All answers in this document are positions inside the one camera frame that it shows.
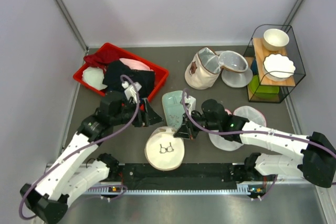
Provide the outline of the white mesh bra laundry bag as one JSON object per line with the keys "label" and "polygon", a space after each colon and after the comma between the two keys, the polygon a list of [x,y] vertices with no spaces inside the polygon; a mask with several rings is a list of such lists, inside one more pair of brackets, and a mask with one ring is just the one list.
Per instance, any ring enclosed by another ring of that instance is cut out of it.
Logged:
{"label": "white mesh bra laundry bag", "polygon": [[173,127],[157,128],[145,144],[144,153],[147,161],[161,171],[175,170],[182,164],[185,145],[182,138],[174,137]]}

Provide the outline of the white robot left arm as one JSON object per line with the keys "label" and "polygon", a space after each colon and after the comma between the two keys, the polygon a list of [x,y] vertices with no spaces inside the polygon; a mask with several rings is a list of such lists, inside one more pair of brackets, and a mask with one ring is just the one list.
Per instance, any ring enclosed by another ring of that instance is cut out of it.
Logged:
{"label": "white robot left arm", "polygon": [[74,201],[90,187],[102,180],[114,180],[119,174],[117,160],[110,154],[101,154],[92,166],[81,173],[77,169],[104,141],[118,135],[130,125],[148,127],[163,118],[138,95],[127,98],[124,93],[112,91],[100,101],[94,114],[85,118],[70,143],[42,177],[20,189],[22,200],[19,216],[27,207],[45,223],[58,223]]}

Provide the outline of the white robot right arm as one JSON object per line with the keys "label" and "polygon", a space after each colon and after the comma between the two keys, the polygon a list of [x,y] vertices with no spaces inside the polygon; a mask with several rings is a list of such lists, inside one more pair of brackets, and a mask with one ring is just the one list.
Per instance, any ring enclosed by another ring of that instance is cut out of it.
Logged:
{"label": "white robot right arm", "polygon": [[193,140],[203,131],[228,142],[273,151],[272,155],[255,153],[245,159],[245,174],[252,180],[262,175],[285,175],[302,177],[323,188],[335,185],[335,148],[324,134],[296,135],[271,129],[228,114],[214,99],[203,102],[201,109],[185,111],[174,137]]}

